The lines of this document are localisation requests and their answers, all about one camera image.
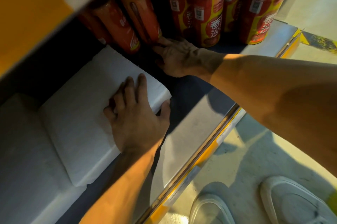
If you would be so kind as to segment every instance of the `gray floor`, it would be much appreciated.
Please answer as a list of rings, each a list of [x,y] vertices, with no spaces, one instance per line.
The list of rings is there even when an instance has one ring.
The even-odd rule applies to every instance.
[[[337,40],[336,12],[337,0],[293,0],[289,10],[283,10],[279,19],[310,33]],[[300,44],[292,58],[337,64],[337,55],[304,44]],[[161,224],[187,224],[194,199],[204,192],[220,196],[236,223],[270,223],[259,196],[259,185],[271,175],[291,178],[323,200],[336,193],[337,178],[246,114],[177,199]]]

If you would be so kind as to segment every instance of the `hand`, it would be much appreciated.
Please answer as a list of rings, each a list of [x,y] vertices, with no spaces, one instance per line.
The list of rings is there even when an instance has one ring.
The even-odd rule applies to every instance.
[[[104,109],[104,114],[110,121],[114,141],[120,152],[155,152],[170,125],[170,100],[162,104],[161,115],[157,117],[149,105],[144,74],[139,75],[136,90],[133,79],[128,77],[113,99],[118,114],[110,106]]]
[[[177,41],[161,37],[158,43],[165,47],[152,48],[163,58],[163,61],[158,60],[156,63],[172,77],[194,75],[209,81],[224,57],[223,54],[198,48],[185,39]]]

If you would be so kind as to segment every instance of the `white sneaker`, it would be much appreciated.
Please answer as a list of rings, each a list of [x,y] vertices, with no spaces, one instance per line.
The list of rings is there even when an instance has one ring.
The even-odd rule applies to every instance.
[[[266,179],[260,189],[272,224],[336,224],[330,208],[297,182],[282,176]]]
[[[194,200],[188,223],[235,224],[225,202],[212,194],[204,194]]]

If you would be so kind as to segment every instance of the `styrofoam block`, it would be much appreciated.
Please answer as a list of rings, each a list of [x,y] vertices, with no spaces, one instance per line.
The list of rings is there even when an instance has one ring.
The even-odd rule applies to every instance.
[[[75,186],[92,183],[118,156],[103,114],[108,99],[131,76],[144,73],[149,103],[158,112],[170,92],[155,78],[107,46],[39,109],[43,123]]]
[[[85,191],[75,187],[40,123],[32,98],[0,107],[0,220],[54,224]]]

